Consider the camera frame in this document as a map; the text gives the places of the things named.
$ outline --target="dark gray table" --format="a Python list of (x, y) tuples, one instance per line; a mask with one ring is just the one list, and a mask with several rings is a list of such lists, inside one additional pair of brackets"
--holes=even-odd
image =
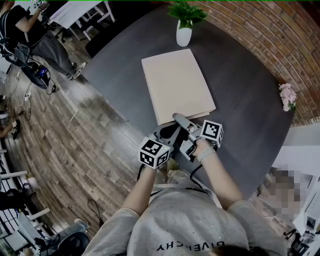
[[(285, 140), (293, 111), (284, 112), (278, 82), (244, 46), (213, 24), (193, 28), (187, 47), (176, 43), (177, 20), (160, 7), (137, 20), (108, 43), (86, 66), (83, 76), (144, 134), (157, 127), (141, 59), (190, 48), (216, 105), (204, 119), (221, 123), (218, 155), (248, 198), (263, 181)], [(176, 156), (191, 172), (198, 161)], [(203, 170), (196, 177), (208, 185)]]

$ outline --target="wrist strap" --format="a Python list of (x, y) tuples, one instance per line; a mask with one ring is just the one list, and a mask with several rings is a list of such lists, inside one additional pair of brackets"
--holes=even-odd
[(199, 163), (201, 163), (201, 161), (211, 155), (212, 153), (215, 153), (216, 151), (212, 148), (212, 147), (209, 147), (207, 148), (205, 151), (203, 151), (202, 153), (200, 153), (196, 158), (198, 159)]

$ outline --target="cardboard sheet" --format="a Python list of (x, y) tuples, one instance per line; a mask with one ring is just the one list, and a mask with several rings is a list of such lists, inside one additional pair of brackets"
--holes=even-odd
[(158, 125), (172, 115), (203, 117), (216, 109), (207, 83), (190, 49), (141, 60)]

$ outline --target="white flower pot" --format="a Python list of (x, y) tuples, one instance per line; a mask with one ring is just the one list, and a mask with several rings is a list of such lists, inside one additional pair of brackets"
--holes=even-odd
[(176, 43), (181, 46), (185, 47), (189, 44), (192, 34), (191, 28), (181, 28), (180, 27), (180, 20), (178, 21), (178, 26), (176, 27)]

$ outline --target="pink flowers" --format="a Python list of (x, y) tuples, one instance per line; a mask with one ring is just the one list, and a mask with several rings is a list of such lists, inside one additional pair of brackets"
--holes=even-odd
[(297, 94), (290, 83), (279, 84), (280, 97), (283, 103), (283, 110), (289, 111), (295, 108)]

